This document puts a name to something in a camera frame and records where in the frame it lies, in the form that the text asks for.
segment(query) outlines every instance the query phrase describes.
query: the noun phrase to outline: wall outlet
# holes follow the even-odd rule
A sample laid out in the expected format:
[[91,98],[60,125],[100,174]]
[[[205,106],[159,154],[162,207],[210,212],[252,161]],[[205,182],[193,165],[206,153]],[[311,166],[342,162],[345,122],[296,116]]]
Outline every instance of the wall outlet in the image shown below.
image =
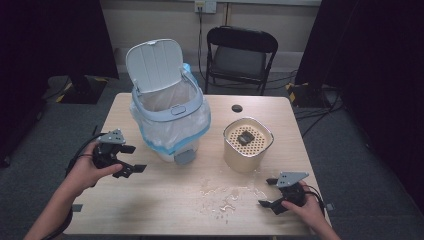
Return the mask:
[[194,12],[206,12],[205,1],[194,1]]
[[194,12],[216,13],[215,1],[194,1]]

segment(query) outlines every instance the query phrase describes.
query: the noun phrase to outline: tan container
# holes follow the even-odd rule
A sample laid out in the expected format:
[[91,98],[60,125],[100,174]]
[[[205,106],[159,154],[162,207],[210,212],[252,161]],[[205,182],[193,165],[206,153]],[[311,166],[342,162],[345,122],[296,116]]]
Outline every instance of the tan container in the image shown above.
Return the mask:
[[[239,136],[247,131],[254,136],[253,141],[245,146]],[[224,159],[227,165],[236,172],[251,172],[259,167],[266,150],[274,142],[272,133],[251,117],[241,118],[224,130]]]

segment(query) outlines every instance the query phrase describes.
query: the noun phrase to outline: black curtain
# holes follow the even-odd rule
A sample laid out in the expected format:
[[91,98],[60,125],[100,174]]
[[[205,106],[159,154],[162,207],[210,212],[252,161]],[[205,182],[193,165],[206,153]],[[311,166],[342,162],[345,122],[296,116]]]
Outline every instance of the black curtain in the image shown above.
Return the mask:
[[35,121],[50,77],[118,72],[98,0],[0,1],[0,31],[1,162]]
[[423,12],[423,1],[323,0],[296,78],[342,89],[373,150],[422,212]]

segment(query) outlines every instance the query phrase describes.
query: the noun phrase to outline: trash can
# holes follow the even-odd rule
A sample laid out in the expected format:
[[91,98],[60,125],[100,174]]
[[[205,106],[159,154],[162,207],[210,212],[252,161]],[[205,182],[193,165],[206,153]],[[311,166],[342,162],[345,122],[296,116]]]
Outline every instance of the trash can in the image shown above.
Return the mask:
[[181,47],[172,39],[139,44],[126,66],[134,84],[130,111],[144,142],[167,162],[193,161],[211,112]]

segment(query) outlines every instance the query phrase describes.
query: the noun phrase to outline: gray carpet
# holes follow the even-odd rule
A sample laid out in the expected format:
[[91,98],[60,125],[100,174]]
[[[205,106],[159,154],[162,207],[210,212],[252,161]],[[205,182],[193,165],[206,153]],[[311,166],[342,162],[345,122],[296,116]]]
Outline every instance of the gray carpet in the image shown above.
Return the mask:
[[[203,86],[200,75],[195,73],[195,76]],[[290,73],[271,74],[270,80],[286,79],[270,83],[265,95],[287,97],[283,88],[290,81],[287,77]],[[51,78],[46,96],[58,91],[65,81],[66,77]],[[102,128],[114,96],[130,92],[131,88],[128,75],[121,74],[120,80],[107,84],[96,105],[58,104],[54,98],[48,100],[42,118],[10,156],[11,166],[0,169],[0,239],[23,238],[63,180],[69,159],[96,127],[98,131]],[[255,87],[245,85],[236,89],[211,87],[209,94],[258,95],[258,92]],[[334,92],[329,92],[328,98],[335,100]],[[297,108],[294,111],[302,133],[318,119],[302,117],[322,112]],[[304,137],[321,194],[326,203],[335,206],[329,212],[334,229],[342,239],[422,239],[423,216],[396,176],[366,147],[364,139],[361,129],[344,108],[321,119]],[[317,239],[315,236],[279,238]],[[161,238],[67,236],[66,239]]]

